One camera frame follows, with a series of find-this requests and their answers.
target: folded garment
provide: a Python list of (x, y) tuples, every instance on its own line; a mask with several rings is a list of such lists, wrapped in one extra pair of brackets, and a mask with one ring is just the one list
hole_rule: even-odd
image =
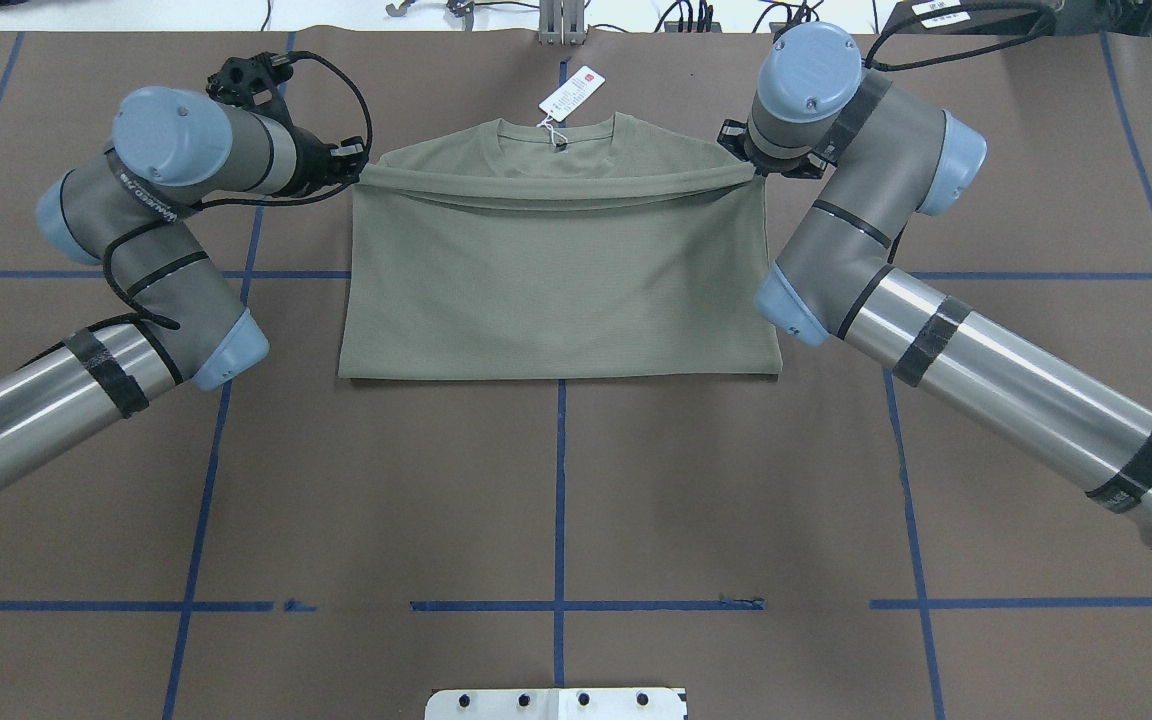
[(753, 167), (626, 114), (558, 132), (492, 120), (366, 167), (340, 377), (780, 372)]

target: light blue joint cap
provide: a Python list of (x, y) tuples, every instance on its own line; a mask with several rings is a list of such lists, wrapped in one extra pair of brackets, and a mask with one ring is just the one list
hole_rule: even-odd
[(220, 105), (192, 90), (142, 88), (114, 118), (114, 149), (132, 173), (184, 187), (214, 176), (229, 159), (234, 132)]
[(266, 355), (270, 355), (270, 341), (265, 340), (265, 333), (252, 318), (252, 311), (243, 310), (211, 357), (198, 367), (194, 382), (202, 391), (212, 392), (264, 361)]
[(935, 165), (935, 177), (927, 197), (918, 209), (924, 215), (940, 215), (950, 209), (980, 172), (988, 145), (980, 134), (961, 123), (945, 111), (945, 142), (941, 160)]
[(772, 263), (772, 270), (763, 279), (758, 295), (755, 295), (755, 305), (773, 325), (812, 347), (819, 346), (829, 336), (820, 320), (814, 318), (812, 310), (808, 310), (799, 294), (794, 290), (794, 286), (781, 272), (781, 266), (775, 263)]
[(35, 221), (38, 223), (41, 236), (47, 238), (47, 242), (56, 250), (65, 252), (70, 260), (83, 265), (100, 265), (100, 258), (93, 258), (91, 252), (83, 250), (83, 245), (78, 245), (74, 233), (69, 232), (69, 223), (65, 221), (60, 191), (61, 188), (65, 188), (65, 180), (68, 177), (69, 173), (66, 173), (63, 177), (47, 188), (47, 192), (41, 194), (38, 204), (33, 206)]
[(772, 46), (758, 71), (758, 99), (787, 123), (812, 123), (842, 109), (861, 86), (856, 40), (841, 26), (803, 23)]

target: blue tape grid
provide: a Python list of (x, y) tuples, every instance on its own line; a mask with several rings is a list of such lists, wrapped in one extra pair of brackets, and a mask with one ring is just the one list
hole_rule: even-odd
[[(296, 33), (288, 33), (287, 48), (291, 50)], [(24, 33), (17, 33), (12, 46), (8, 61), (0, 78), (0, 105), (8, 86)], [(1117, 74), (1114, 67), (1108, 36), (1101, 32), (1101, 50), (1105, 56), (1106, 70), (1111, 78), (1111, 90), (1114, 94), (1121, 124), (1123, 124), (1128, 149), (1132, 154), (1135, 168), (1140, 180), (1142, 190), (1146, 195), (1149, 211), (1152, 217), (1152, 183), (1144, 168), (1140, 151), (1135, 142), (1132, 123), (1128, 113)], [(559, 85), (566, 82), (567, 61), (559, 66)], [(225, 276), (242, 279), (241, 297), (247, 302), (255, 279), (349, 279), (348, 270), (256, 270), (253, 268), (256, 250), (260, 242), (260, 227), (264, 213), (257, 210), (252, 222), (251, 240), (248, 243), (247, 264), (243, 270), (227, 270)], [(1094, 272), (918, 272), (911, 273), (924, 281), (1152, 281), (1152, 273), (1094, 273)], [(0, 279), (82, 279), (100, 278), (92, 270), (0, 270)], [(922, 564), (922, 550), (918, 537), (918, 525), (914, 510), (914, 493), (910, 491), (909, 470), (905, 464), (904, 438), (900, 427), (900, 410), (896, 404), (895, 387), (890, 372), (882, 373), (884, 388), (887, 393), (888, 414), (892, 432), (896, 438), (900, 461), (900, 482), (905, 493), (905, 531), (910, 543), (910, 560), (914, 566), (915, 598), (881, 598), (870, 601), (872, 611), (918, 611), (923, 628), (924, 652), (929, 665), (929, 684), (931, 685), (933, 710), (937, 720), (945, 719), (945, 706), (941, 692), (940, 670), (937, 661), (937, 643), (932, 629), (931, 611), (1030, 611), (1030, 609), (1119, 609), (1119, 607), (1152, 607), (1152, 597), (1002, 597), (1002, 598), (929, 598)], [(164, 702), (164, 719), (170, 719), (175, 707), (175, 696), (179, 690), (180, 669), (182, 669), (185, 644), (188, 642), (189, 619), (194, 612), (312, 612), (314, 607), (304, 602), (288, 600), (272, 601), (234, 601), (207, 602), (197, 601), (198, 568), (200, 568), (202, 548), (206, 538), (207, 518), (210, 515), (212, 491), (215, 486), (219, 468), (219, 446), (223, 435), (225, 419), (229, 410), (230, 386), (223, 386), (220, 406), (215, 415), (215, 430), (212, 437), (211, 455), (204, 495), (200, 500), (198, 523), (195, 532), (194, 552), (187, 575), (184, 598), (174, 601), (0, 601), (0, 612), (177, 612), (180, 615), (177, 646), (173, 653), (168, 692)], [(556, 509), (554, 509), (554, 600), (553, 601), (419, 601), (411, 602), (416, 612), (553, 612), (554, 615), (554, 680), (558, 687), (564, 682), (563, 667), (563, 617), (566, 612), (632, 612), (632, 611), (764, 611), (763, 601), (568, 601), (566, 600), (566, 406), (567, 382), (558, 381), (558, 473), (556, 473)]]

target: price tag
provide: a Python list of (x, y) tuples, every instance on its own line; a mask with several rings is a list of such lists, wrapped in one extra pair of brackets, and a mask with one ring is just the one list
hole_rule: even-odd
[[(961, 5), (958, 0), (932, 0), (931, 3), (910, 6), (910, 10), (914, 10), (916, 15), (925, 15), (932, 13), (932, 10), (940, 10), (942, 8), (960, 8)], [(945, 15), (945, 17), (923, 20), (922, 22), (923, 26), (950, 26), (952, 24), (963, 23), (971, 18), (972, 15), (965, 13), (953, 13)]]
[(554, 94), (540, 100), (540, 109), (561, 123), (567, 120), (567, 115), (570, 115), (573, 109), (578, 108), (581, 103), (594, 94), (594, 91), (601, 88), (604, 82), (607, 82), (607, 78), (591, 70), (589, 65), (582, 65), (561, 88), (554, 91)]

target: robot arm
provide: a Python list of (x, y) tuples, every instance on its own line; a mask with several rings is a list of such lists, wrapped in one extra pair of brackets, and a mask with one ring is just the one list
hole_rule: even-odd
[[(78, 331), (1, 379), (0, 488), (177, 384), (192, 379), (211, 391), (264, 359), (270, 342), (183, 220), (218, 204), (271, 204), (202, 202), (214, 191), (306, 204), (357, 181), (370, 137), (326, 145), (294, 126), (278, 93), (302, 58), (340, 74), (303, 51), (265, 53), (230, 58), (210, 78), (210, 97), (132, 92), (111, 146), (38, 200), (38, 225), (52, 245), (103, 265), (134, 313)], [(266, 91), (270, 99), (257, 105)]]
[(764, 173), (838, 166), (758, 291), (765, 318), (859, 348), (1135, 521), (1152, 550), (1152, 411), (888, 263), (915, 211), (941, 213), (972, 182), (986, 154), (972, 128), (809, 23), (776, 41), (748, 126), (728, 120), (719, 142)]

